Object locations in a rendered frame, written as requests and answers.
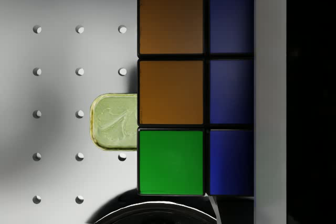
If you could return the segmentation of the flat-sided green can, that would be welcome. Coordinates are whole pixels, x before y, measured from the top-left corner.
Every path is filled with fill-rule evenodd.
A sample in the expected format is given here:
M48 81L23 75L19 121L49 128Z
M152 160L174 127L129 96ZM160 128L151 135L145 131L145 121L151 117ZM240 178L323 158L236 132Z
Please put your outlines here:
M90 107L90 137L104 151L137 149L137 95L106 93Z

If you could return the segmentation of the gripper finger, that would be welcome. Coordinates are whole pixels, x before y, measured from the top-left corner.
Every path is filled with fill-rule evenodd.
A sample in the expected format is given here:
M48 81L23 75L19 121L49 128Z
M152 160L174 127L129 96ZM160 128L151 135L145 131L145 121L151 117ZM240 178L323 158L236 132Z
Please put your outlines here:
M254 224L254 198L208 196L217 224Z

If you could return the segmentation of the black plate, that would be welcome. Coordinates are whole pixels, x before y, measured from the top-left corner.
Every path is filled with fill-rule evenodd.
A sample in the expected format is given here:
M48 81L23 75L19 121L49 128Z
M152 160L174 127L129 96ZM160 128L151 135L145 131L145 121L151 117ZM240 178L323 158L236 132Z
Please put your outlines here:
M98 208L88 224L217 224L207 196L140 196L125 191Z

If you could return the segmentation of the puzzle cube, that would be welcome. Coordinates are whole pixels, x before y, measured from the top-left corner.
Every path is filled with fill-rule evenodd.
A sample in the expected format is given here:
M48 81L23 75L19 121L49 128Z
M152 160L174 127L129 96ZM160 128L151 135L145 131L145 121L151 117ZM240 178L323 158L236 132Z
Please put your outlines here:
M138 193L254 194L254 0L137 0Z

